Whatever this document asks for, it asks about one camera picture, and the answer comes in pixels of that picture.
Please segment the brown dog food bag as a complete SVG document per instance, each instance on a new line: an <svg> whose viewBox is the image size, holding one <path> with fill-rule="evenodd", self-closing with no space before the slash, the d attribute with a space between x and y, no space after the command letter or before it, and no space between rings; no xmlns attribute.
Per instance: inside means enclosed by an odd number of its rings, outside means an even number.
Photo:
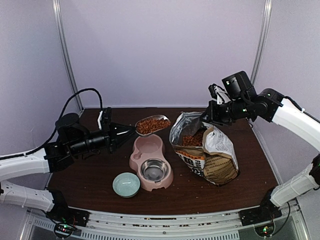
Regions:
<svg viewBox="0 0 320 240"><path fill-rule="evenodd" d="M234 145L218 127L201 122L201 114L182 112L170 130L169 142L194 174L223 186L240 174Z"/></svg>

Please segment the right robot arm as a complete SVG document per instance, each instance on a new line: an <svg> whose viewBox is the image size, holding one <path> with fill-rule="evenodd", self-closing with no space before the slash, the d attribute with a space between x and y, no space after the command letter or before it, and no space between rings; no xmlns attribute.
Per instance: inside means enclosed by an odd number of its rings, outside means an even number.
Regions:
<svg viewBox="0 0 320 240"><path fill-rule="evenodd" d="M320 149L320 121L300 107L291 97L272 88L256 92L245 71L222 79L223 86L209 85L211 100L202 113L204 123L230 126L237 120L260 118L283 128L315 150ZM259 220L268 220L292 199L320 188L320 157L317 155L305 169L286 182L272 188L256 210Z"/></svg>

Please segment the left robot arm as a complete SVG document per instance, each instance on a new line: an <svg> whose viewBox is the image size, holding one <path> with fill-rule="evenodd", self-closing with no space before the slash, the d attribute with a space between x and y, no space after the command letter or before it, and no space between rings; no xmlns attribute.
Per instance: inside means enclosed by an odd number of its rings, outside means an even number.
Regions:
<svg viewBox="0 0 320 240"><path fill-rule="evenodd" d="M53 213L61 222L72 218L72 211L60 191L37 190L11 183L12 178L63 171L85 154L120 148L135 132L132 125L111 122L108 109L100 111L96 131L80 124L76 113L68 113L55 122L58 138L31 151L0 158L0 202Z"/></svg>

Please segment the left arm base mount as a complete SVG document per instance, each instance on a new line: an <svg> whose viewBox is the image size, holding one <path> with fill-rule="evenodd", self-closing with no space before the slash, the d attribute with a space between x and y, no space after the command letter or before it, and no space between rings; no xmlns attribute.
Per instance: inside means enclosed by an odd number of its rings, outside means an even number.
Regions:
<svg viewBox="0 0 320 240"><path fill-rule="evenodd" d="M90 213L85 210L54 206L51 211L46 212L47 216L57 222L68 223L73 226L86 227Z"/></svg>

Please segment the metal food scoop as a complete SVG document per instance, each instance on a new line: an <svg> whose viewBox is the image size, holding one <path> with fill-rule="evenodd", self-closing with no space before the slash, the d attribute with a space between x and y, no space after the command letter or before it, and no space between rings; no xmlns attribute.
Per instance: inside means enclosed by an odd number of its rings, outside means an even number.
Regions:
<svg viewBox="0 0 320 240"><path fill-rule="evenodd" d="M135 124L135 130L140 136L148 136L155 132L168 128L171 121L165 115L153 115L139 120Z"/></svg>

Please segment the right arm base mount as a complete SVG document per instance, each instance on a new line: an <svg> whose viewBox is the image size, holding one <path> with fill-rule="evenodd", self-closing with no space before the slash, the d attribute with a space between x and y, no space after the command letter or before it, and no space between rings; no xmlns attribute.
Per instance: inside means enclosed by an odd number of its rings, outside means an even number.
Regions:
<svg viewBox="0 0 320 240"><path fill-rule="evenodd" d="M242 226L256 225L272 221L282 216L282 212L279 208L269 209L262 206L244 209L239 211L238 214Z"/></svg>

